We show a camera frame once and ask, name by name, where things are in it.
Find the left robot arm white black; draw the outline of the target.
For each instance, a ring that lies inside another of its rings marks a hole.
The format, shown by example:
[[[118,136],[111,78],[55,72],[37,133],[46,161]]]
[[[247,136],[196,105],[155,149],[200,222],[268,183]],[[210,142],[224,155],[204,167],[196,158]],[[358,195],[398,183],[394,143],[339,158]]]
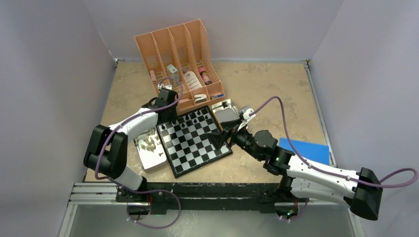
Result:
[[[179,98],[176,91],[163,88],[157,97],[125,120],[110,126],[97,125],[87,146],[84,166],[124,186],[128,189],[128,196],[135,202],[145,200],[146,179],[127,165],[127,147],[131,141],[156,125],[174,121]]]

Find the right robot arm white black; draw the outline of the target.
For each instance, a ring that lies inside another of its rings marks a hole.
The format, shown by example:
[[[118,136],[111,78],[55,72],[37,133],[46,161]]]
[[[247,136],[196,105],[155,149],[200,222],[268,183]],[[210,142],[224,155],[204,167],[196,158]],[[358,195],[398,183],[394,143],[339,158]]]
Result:
[[[205,133],[205,136],[215,149],[237,145],[261,161],[269,173],[281,175],[283,179],[277,194],[284,201],[293,197],[322,199],[346,206],[361,218],[378,219],[383,189],[375,173],[368,168],[345,170],[300,158],[295,152],[280,147],[268,130],[251,134],[235,125],[221,132]]]

